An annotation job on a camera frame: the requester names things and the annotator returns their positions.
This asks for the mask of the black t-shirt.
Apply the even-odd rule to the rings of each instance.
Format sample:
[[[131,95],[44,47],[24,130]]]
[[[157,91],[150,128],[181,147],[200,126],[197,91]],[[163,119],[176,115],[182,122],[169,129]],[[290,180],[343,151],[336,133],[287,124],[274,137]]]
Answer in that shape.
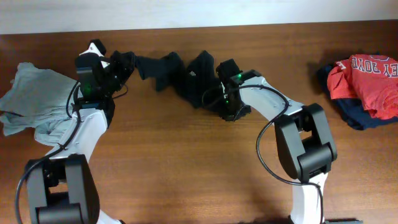
[[[250,106],[238,102],[234,96],[224,96],[224,77],[215,75],[214,58],[206,50],[188,65],[176,52],[162,58],[150,58],[137,56],[133,52],[115,51],[111,59],[115,62],[121,60],[122,71],[126,71],[128,77],[137,70],[141,80],[155,81],[155,91],[171,86],[195,109],[214,112],[225,121],[237,121],[252,111]]]

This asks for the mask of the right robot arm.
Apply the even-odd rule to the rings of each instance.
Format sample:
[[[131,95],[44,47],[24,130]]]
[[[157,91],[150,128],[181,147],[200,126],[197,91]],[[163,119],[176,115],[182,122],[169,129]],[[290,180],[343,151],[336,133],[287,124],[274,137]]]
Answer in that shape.
[[[216,73],[228,120],[239,116],[241,109],[253,108],[268,121],[257,136],[256,154],[271,176],[292,186],[289,223],[327,223],[323,191],[338,153],[324,109],[316,103],[305,106],[291,100],[258,71],[239,69],[233,59],[221,62]],[[261,139],[270,126],[287,179],[273,172],[261,155]]]

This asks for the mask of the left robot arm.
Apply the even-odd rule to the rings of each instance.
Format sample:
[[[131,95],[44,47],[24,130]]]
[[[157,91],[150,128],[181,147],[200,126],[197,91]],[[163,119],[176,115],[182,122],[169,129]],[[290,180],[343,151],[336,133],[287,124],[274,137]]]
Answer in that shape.
[[[61,140],[25,166],[18,187],[27,187],[32,223],[119,223],[100,209],[88,162],[109,128],[119,91],[134,71],[133,52],[110,58],[85,52],[75,60],[78,81],[68,97],[72,123]]]

